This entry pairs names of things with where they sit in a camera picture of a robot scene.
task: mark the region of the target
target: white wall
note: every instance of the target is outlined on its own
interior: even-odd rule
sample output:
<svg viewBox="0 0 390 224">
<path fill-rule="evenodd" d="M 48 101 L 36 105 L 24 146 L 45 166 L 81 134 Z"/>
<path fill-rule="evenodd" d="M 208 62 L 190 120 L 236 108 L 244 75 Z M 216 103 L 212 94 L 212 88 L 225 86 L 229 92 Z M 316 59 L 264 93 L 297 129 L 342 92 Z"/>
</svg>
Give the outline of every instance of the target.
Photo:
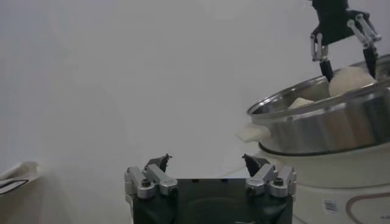
<svg viewBox="0 0 390 224">
<path fill-rule="evenodd" d="M 390 1 L 350 4 L 389 52 Z M 319 75 L 316 24 L 304 0 L 1 1 L 0 170 L 34 159 L 43 177 L 0 223 L 128 223 L 122 173 L 166 152 L 175 177 L 243 165 L 245 110 Z M 330 55 L 363 59 L 354 38 Z"/>
</svg>

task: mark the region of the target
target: label sticker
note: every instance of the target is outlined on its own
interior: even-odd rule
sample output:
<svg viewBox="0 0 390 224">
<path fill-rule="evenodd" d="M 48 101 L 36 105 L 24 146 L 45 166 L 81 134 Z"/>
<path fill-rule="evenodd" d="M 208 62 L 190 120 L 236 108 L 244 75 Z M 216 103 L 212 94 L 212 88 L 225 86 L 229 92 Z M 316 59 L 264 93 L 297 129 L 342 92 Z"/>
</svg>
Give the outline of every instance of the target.
<svg viewBox="0 0 390 224">
<path fill-rule="evenodd" d="M 324 207 L 324 211 L 326 214 L 339 214 L 339 211 L 337 209 L 337 203 L 334 200 L 323 199 L 322 206 Z"/>
</svg>

